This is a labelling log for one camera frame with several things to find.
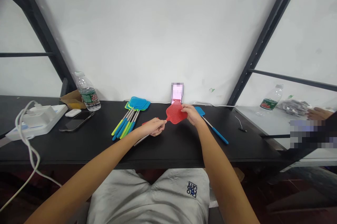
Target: black desk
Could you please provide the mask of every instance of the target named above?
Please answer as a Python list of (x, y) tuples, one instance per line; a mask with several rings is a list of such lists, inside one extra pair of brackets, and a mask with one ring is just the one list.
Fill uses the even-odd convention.
[[(17, 113), (30, 100), (42, 105), (57, 105), (58, 98), (0, 96), (2, 110), (0, 132), (4, 133), (14, 127)], [(96, 111), (78, 131), (73, 133), (59, 132), (69, 118), (63, 116), (55, 127), (46, 135), (30, 140), (31, 145), (41, 156), (40, 167), (62, 165), (82, 166), (111, 146), (111, 132), (125, 115), (125, 102), (102, 101), (102, 108)], [(141, 111), (135, 127), (139, 127), (154, 117), (166, 118), (168, 104), (151, 104), (146, 111)], [(225, 145), (216, 134), (213, 134), (233, 165), (244, 163), (245, 166), (258, 164), (278, 166), (287, 162), (280, 154), (271, 149), (261, 137), (254, 132), (238, 130), (239, 121), (232, 112), (224, 107), (202, 106), (205, 118), (228, 140)], [(0, 170), (15, 170), (30, 166), (27, 147), (19, 141), (11, 142), (0, 148)], [(188, 120), (177, 125), (168, 122), (164, 132), (149, 136), (142, 143), (133, 147), (120, 161), (117, 169), (154, 169), (154, 168), (192, 168), (204, 167), (201, 145), (197, 131)]]

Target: plastic bag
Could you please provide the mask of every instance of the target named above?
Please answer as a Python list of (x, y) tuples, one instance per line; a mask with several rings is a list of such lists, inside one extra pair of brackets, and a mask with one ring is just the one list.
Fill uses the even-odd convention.
[(287, 114), (296, 117), (304, 116), (308, 109), (312, 108), (312, 106), (310, 106), (305, 101), (297, 101), (294, 99), (285, 100), (281, 103), (278, 103), (276, 107), (284, 110)]

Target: gray shorts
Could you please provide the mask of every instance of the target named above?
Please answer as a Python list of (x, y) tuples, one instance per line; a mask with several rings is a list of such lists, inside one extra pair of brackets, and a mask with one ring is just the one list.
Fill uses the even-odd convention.
[(207, 223), (209, 202), (204, 169), (169, 169), (153, 185), (113, 170), (92, 195), (87, 223)]

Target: white cable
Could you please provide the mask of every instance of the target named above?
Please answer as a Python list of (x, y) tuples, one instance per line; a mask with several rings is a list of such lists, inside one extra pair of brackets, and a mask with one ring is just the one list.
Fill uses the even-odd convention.
[(212, 103), (209, 103), (209, 102), (202, 102), (202, 101), (195, 101), (195, 102), (193, 102), (192, 105), (194, 105), (195, 103), (200, 103), (200, 104), (210, 104), (210, 105), (212, 105), (213, 107), (236, 107), (236, 105), (235, 105), (235, 106), (213, 105)]
[[(158, 103), (158, 104), (170, 104), (171, 102), (151, 102), (151, 103)], [(200, 104), (210, 104), (213, 107), (236, 107), (235, 106), (227, 106), (227, 105), (213, 105), (212, 103), (209, 102), (202, 102), (202, 101), (195, 101), (192, 104), (188, 104), (188, 103), (183, 103), (183, 104), (188, 104), (188, 105), (195, 105), (195, 103), (200, 103)]]
[(158, 103), (158, 104), (170, 104), (171, 102), (151, 102), (151, 103)]
[[(235, 115), (234, 115), (234, 116), (235, 116)], [(235, 118), (238, 119), (239, 122), (240, 122), (240, 119), (239, 119), (238, 117), (235, 116)], [(241, 126), (241, 129), (243, 129), (241, 122), (240, 122), (240, 126)]]
[[(62, 186), (60, 183), (58, 183), (57, 181), (55, 181), (54, 179), (52, 179), (51, 177), (48, 177), (44, 174), (42, 174), (40, 171), (38, 171), (38, 166), (40, 164), (40, 160), (41, 160), (41, 157), (39, 155), (39, 153), (31, 146), (29, 140), (24, 136), (24, 134), (22, 133), (22, 118), (23, 116), (25, 115), (28, 107), (30, 106), (30, 104), (32, 102), (35, 102), (35, 104), (38, 104), (36, 101), (30, 101), (27, 106), (20, 111), (20, 113), (18, 114), (18, 116), (16, 117), (15, 119), (15, 127), (17, 128), (18, 130), (18, 133), (21, 137), (21, 140), (22, 142), (27, 145), (28, 147), (28, 151), (29, 151), (29, 160), (30, 160), (30, 163), (32, 165), (32, 168), (33, 168), (33, 172), (32, 174), (29, 176), (29, 178), (26, 180), (26, 182), (21, 186), (21, 188), (6, 202), (6, 204), (3, 205), (3, 207), (0, 209), (0, 212), (2, 212), (2, 210), (19, 194), (19, 192), (21, 192), (21, 190), (28, 184), (28, 182), (31, 180), (31, 178), (33, 177), (33, 175), (35, 173), (39, 174), (40, 176), (44, 177), (44, 178), (47, 178), (49, 179), (50, 181), (54, 182), (55, 184), (57, 184), (58, 186)], [(36, 158), (37, 158), (37, 162), (36, 164), (34, 163), (34, 159), (33, 159), (33, 154), (32, 152), (34, 152)]]

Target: plastic bottle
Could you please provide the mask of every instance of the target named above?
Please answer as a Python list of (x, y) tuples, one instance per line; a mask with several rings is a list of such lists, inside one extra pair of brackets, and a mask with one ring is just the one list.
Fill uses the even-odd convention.
[(276, 107), (277, 103), (282, 98), (282, 89), (283, 85), (277, 84), (274, 89), (267, 93), (260, 105), (259, 111), (256, 112), (258, 116), (264, 116)]
[(82, 95), (83, 102), (89, 111), (96, 111), (101, 108), (101, 104), (92, 83), (85, 77), (83, 72), (75, 72), (77, 77), (76, 86)]

